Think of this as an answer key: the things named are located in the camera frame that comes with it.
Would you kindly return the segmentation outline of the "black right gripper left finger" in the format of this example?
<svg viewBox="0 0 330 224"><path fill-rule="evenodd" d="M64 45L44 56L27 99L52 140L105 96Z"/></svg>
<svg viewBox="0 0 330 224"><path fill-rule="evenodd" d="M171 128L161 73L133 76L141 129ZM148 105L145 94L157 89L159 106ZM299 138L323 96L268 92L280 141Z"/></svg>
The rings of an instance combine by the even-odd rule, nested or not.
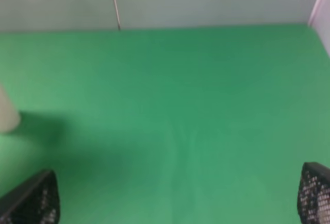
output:
<svg viewBox="0 0 330 224"><path fill-rule="evenodd" d="M1 223L59 223L56 174L42 170L1 196Z"/></svg>

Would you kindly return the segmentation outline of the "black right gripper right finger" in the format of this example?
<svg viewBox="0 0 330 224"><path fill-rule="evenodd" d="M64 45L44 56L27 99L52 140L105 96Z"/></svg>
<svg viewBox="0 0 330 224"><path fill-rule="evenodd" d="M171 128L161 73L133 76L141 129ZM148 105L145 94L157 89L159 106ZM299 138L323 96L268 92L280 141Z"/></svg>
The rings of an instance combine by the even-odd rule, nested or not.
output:
<svg viewBox="0 0 330 224"><path fill-rule="evenodd" d="M305 162L299 183L297 211L301 223L329 224L329 168Z"/></svg>

